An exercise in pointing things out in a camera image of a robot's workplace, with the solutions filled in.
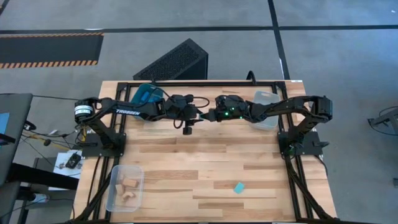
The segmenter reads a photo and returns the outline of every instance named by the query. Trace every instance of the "concrete floor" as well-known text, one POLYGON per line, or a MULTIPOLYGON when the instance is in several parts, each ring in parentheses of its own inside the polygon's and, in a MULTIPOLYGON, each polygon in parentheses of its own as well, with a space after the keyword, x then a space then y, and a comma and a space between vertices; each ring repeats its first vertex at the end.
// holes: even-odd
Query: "concrete floor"
MULTIPOLYGON (((398 3, 383 1, 275 1, 280 26, 398 24, 398 3)), ((10 0, 0 30, 167 26, 271 25, 267 1, 74 1, 10 0)), ((398 105, 398 30, 281 32, 291 79, 307 94, 334 102, 333 121, 317 128, 330 141, 325 152, 329 183, 343 220, 396 223, 398 151, 394 136, 371 130, 367 118, 398 105)), ((103 80, 132 75, 187 38, 209 54, 209 79, 281 79, 273 31, 106 34, 94 67, 0 70, 0 91, 84 98, 103 80)), ((29 121, 47 132, 72 130, 73 102, 35 98, 29 121)), ((56 149, 34 144, 45 156, 56 149)), ((36 152, 21 144, 15 161, 32 165, 36 152)), ((28 223, 63 222, 70 207, 30 212, 28 223)))

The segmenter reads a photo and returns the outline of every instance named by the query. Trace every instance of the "wooden tabletop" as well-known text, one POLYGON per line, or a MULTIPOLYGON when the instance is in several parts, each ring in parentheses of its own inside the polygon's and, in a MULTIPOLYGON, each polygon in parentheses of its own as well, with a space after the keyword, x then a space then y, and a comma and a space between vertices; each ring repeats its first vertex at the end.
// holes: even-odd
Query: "wooden tabletop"
MULTIPOLYGON (((117 83, 103 82, 99 97, 114 98, 117 83)), ((286 86, 289 97, 305 95, 302 82, 286 81, 286 86)), ((203 112, 215 107, 214 99, 218 95, 239 95, 253 100, 257 90, 272 92, 270 87, 263 86, 162 88, 170 95, 193 94, 210 99, 210 105, 201 109, 203 112)), ((131 97, 136 89, 132 88, 131 97)), ((195 100, 195 104, 205 102, 195 100)), ((303 118, 293 114, 293 119, 298 124, 303 118)), ((103 121, 109 124, 110 115, 103 121)), ((192 135, 184 136, 182 129, 173 127, 172 121, 150 123, 128 116, 127 144, 120 164, 144 169, 144 194, 139 210, 113 212, 111 222, 294 221, 277 132, 277 127, 272 131, 254 129, 245 120, 204 121, 194 125, 192 135), (238 182, 245 184, 241 194, 233 191, 238 182)), ((76 215, 86 206, 96 160, 84 161, 74 204, 76 215)), ((335 217, 324 167, 313 156, 302 156, 302 160, 309 191, 325 211, 335 217)), ((93 192, 98 186, 100 170, 98 166, 93 192)), ((306 217, 302 195, 297 192, 302 216, 306 217)), ((107 195, 106 192, 102 199, 100 218, 105 214, 107 195)))

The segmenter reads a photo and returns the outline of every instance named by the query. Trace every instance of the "black floor mat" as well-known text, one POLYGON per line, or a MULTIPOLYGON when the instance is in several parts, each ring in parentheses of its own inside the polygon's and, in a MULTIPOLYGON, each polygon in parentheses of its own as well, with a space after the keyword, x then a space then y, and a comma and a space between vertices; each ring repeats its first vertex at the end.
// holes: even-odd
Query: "black floor mat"
POLYGON ((0 35, 0 68, 96 65, 103 33, 0 35))

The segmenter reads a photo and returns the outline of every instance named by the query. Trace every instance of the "orange and black hazard tape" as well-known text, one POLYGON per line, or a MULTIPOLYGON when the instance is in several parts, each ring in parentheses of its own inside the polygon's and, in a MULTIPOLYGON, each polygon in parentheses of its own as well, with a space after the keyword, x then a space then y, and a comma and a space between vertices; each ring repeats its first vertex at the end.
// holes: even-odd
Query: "orange and black hazard tape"
POLYGON ((96 65, 98 62, 87 61, 67 61, 67 62, 29 62, 29 63, 0 63, 0 68, 42 68, 42 67, 67 67, 96 65))
POLYGON ((16 37, 73 37, 85 35, 102 35, 104 33, 75 33, 75 34, 23 34, 23 35, 0 35, 0 38, 16 38, 16 37))

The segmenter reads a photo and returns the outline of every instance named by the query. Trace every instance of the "cylindrical motor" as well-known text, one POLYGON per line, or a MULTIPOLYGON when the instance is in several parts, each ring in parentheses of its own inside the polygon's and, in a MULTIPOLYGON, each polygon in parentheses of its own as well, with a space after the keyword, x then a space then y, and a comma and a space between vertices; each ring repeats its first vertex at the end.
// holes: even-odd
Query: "cylindrical motor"
POLYGON ((90 117, 94 114, 92 104, 88 100, 79 100, 75 103, 75 121, 80 124, 84 118, 90 117))

